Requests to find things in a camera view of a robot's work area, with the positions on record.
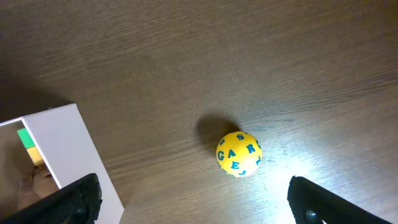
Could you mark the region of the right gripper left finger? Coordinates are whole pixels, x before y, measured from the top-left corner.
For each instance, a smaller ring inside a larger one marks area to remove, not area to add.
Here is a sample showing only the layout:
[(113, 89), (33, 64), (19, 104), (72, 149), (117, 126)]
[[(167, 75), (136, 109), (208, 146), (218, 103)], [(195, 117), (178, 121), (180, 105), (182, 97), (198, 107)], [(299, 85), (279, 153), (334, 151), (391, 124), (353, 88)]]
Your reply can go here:
[(95, 173), (74, 181), (2, 221), (2, 224), (94, 224), (102, 191)]

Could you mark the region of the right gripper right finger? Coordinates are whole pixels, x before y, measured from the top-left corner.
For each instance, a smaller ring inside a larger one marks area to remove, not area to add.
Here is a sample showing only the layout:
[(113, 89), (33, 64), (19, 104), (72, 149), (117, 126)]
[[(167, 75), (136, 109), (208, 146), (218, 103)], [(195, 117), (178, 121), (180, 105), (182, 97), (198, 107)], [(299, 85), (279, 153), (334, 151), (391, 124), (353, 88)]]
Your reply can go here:
[(287, 200), (296, 224), (390, 224), (304, 177), (291, 178)]

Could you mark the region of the brown plush toy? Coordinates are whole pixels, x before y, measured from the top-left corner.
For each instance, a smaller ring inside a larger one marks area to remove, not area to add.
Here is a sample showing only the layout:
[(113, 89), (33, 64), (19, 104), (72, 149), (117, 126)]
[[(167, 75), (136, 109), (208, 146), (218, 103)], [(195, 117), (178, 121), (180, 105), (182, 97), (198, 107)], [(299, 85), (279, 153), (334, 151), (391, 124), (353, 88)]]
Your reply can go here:
[(18, 210), (32, 205), (59, 189), (45, 164), (35, 166), (32, 172), (20, 181)]

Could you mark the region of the multicoloured puzzle cube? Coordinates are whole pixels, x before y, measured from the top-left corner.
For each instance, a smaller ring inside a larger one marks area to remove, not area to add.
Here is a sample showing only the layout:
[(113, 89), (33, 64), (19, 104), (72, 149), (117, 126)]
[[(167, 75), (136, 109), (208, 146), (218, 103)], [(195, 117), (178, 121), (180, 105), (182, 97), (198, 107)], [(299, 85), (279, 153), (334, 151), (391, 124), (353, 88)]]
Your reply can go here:
[(44, 159), (42, 158), (39, 150), (35, 146), (33, 139), (31, 138), (28, 130), (26, 128), (18, 129), (17, 134), (24, 145), (29, 157), (35, 166), (39, 166), (44, 163)]

